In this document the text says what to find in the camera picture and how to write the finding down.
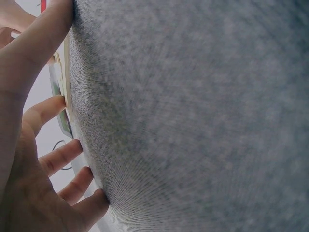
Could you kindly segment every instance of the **finger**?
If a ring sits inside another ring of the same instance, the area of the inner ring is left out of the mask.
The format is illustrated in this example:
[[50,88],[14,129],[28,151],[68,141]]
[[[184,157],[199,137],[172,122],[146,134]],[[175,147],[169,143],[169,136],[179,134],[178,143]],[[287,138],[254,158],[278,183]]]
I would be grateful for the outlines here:
[[65,100],[61,95],[53,96],[31,107],[23,115],[23,123],[27,123],[37,136],[42,126],[56,117],[65,108]]
[[0,90],[25,98],[67,35],[72,19],[72,0],[53,0],[24,33],[6,46],[0,53]]
[[70,163],[75,157],[80,155],[82,151],[83,148],[80,142],[74,139],[68,144],[65,144],[51,153],[40,157],[39,162],[46,171],[47,175],[51,176]]
[[78,202],[73,208],[81,215],[84,222],[84,230],[88,231],[106,214],[109,204],[103,190],[98,189],[91,197]]
[[77,176],[58,195],[69,205],[74,205],[84,195],[93,179],[90,168],[83,167]]
[[4,25],[15,31],[24,32],[36,19],[17,3],[9,4],[5,9]]

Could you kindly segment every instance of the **gray fabric speaker cover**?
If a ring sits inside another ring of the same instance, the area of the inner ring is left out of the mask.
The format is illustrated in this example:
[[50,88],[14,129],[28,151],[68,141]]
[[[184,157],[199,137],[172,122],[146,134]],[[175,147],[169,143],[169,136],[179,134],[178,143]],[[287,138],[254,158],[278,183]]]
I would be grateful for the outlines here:
[[75,129],[110,231],[309,231],[308,0],[76,0],[75,16]]

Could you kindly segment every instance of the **cable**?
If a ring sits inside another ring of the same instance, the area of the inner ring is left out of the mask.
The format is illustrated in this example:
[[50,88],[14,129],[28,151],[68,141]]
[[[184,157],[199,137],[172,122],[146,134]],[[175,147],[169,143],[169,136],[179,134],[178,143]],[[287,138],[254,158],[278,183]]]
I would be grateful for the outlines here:
[[[56,148],[56,146],[57,146],[59,143],[61,143],[61,142],[66,143],[64,140],[60,140],[60,141],[58,141],[58,142],[55,144],[55,146],[53,147],[53,150],[52,150],[52,151],[54,151],[54,150],[55,150],[55,148]],[[61,168],[61,170],[64,170],[64,171],[66,171],[66,170],[70,170],[70,169],[72,169],[72,167],[69,167],[69,168]]]

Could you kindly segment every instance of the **hand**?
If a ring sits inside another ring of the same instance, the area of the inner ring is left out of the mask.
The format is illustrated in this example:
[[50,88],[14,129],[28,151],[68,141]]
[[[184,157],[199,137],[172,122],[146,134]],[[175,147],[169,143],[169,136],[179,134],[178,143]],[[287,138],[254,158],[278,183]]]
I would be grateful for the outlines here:
[[30,108],[23,116],[21,133],[9,180],[6,184],[1,217],[5,231],[88,231],[108,209],[102,190],[76,203],[93,176],[84,167],[58,194],[49,176],[82,152],[78,140],[37,159],[35,136],[42,125],[65,107],[62,96],[55,96]]
[[[76,203],[92,180],[83,168],[60,193],[48,176],[82,151],[73,140],[37,159],[35,136],[65,107],[55,96],[22,116],[38,73],[56,51],[72,23],[71,0],[54,0],[27,31],[0,51],[0,230],[84,232],[108,209],[102,190]],[[46,46],[41,41],[48,41]]]
[[[0,49],[14,40],[12,32],[23,33],[36,17],[24,11],[14,0],[0,0]],[[52,56],[48,63],[54,63]]]

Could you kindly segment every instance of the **gray felt surface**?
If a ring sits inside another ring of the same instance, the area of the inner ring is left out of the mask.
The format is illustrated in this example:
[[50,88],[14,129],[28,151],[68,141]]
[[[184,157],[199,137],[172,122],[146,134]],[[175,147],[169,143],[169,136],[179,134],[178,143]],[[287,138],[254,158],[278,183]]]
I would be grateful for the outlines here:
[[75,7],[75,129],[112,232],[309,231],[308,0]]

